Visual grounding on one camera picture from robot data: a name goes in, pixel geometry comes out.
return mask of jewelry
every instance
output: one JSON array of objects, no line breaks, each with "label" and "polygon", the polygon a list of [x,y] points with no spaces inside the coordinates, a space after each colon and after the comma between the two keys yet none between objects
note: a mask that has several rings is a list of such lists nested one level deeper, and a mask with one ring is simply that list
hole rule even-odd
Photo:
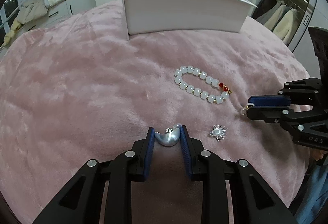
[{"label": "jewelry", "polygon": [[166,133],[158,133],[155,132],[155,138],[161,145],[164,146],[173,146],[177,144],[180,139],[180,127],[182,127],[181,123],[177,123],[173,126],[173,128],[167,128],[165,130]]},{"label": "jewelry", "polygon": [[[204,80],[207,84],[211,84],[215,88],[221,88],[223,89],[223,92],[221,95],[213,95],[207,92],[207,91],[202,91],[200,88],[195,88],[192,85],[188,85],[188,83],[184,82],[182,79],[182,75],[185,73],[190,73],[195,76],[199,76],[202,80]],[[224,85],[224,83],[221,83],[217,79],[213,79],[213,77],[208,76],[206,72],[200,72],[199,68],[194,68],[193,66],[181,66],[180,69],[177,69],[174,73],[175,75],[175,83],[180,86],[180,89],[186,90],[187,93],[193,93],[194,96],[200,96],[201,99],[204,99],[209,102],[209,103],[217,103],[220,104],[223,102],[223,100],[227,99],[229,95],[232,93],[232,91]]]},{"label": "jewelry", "polygon": [[247,110],[252,106],[254,106],[253,103],[247,103],[246,106],[240,110],[240,114],[245,115],[247,113]]},{"label": "jewelry", "polygon": [[210,132],[210,136],[214,137],[218,141],[222,141],[226,136],[227,128],[222,125],[214,125],[213,130]]}]

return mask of silver screw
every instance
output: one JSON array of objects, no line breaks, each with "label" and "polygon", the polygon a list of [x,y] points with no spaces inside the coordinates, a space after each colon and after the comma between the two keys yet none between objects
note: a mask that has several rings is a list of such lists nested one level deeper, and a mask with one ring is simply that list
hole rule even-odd
[{"label": "silver screw", "polygon": [[244,160],[244,159],[241,159],[241,160],[239,160],[239,165],[241,165],[242,167],[246,167],[247,165],[248,165],[248,162],[246,161],[246,160]]},{"label": "silver screw", "polygon": [[126,156],[126,157],[134,157],[134,155],[135,155],[135,152],[133,152],[133,151],[127,151],[127,152],[125,153],[125,156]]},{"label": "silver screw", "polygon": [[91,160],[89,160],[88,162],[87,162],[87,165],[88,165],[88,167],[94,167],[95,165],[97,165],[97,161],[96,160],[94,160],[94,159],[91,159]]},{"label": "silver screw", "polygon": [[300,125],[297,126],[297,129],[298,129],[299,131],[302,131],[302,130],[304,130],[304,126],[303,126],[302,124],[300,124]]},{"label": "silver screw", "polygon": [[211,155],[211,152],[210,151],[207,151],[207,150],[203,150],[201,153],[200,153],[202,156],[204,157],[208,157]]}]

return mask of white storage box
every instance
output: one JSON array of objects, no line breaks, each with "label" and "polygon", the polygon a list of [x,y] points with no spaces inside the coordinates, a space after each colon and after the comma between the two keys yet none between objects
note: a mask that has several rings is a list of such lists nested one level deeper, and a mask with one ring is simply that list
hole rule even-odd
[{"label": "white storage box", "polygon": [[122,0],[128,35],[207,29],[239,32],[252,7],[248,0]]}]

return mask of pink plush fabric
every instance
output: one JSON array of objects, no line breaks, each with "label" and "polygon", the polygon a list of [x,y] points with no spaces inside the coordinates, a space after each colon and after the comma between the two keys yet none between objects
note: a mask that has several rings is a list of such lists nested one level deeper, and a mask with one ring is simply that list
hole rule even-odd
[{"label": "pink plush fabric", "polygon": [[[175,123],[221,158],[247,159],[288,206],[308,166],[309,150],[278,125],[239,110],[251,95],[275,94],[309,77],[272,32],[247,18],[240,33],[121,32],[121,2],[25,33],[0,63],[0,190],[23,224],[89,159],[111,160]],[[174,71],[193,65],[229,86],[220,105],[179,89]],[[218,90],[193,75],[183,79]],[[209,137],[228,128],[222,142]],[[200,223],[202,184],[185,176],[180,145],[155,143],[150,178],[132,184],[133,223]]]}]

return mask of blue gripper pad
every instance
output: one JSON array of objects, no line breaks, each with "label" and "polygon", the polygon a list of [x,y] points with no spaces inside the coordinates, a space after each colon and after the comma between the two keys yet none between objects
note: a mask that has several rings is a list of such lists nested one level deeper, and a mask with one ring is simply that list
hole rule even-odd
[{"label": "blue gripper pad", "polygon": [[183,161],[184,161],[185,168],[186,168],[186,173],[187,173],[188,177],[191,178],[191,175],[192,175],[191,155],[190,155],[186,135],[185,135],[182,127],[180,128],[180,145],[181,145],[181,150],[182,150],[182,155],[183,155]]},{"label": "blue gripper pad", "polygon": [[291,100],[284,95],[254,95],[248,99],[248,103],[256,106],[290,106]]},{"label": "blue gripper pad", "polygon": [[145,162],[144,162],[145,167],[144,167],[143,175],[144,175],[145,180],[149,176],[150,164],[151,164],[151,159],[153,157],[153,151],[154,151],[154,143],[155,143],[155,130],[152,129],[151,134],[150,134],[149,143],[147,146],[146,155],[145,155]]}]

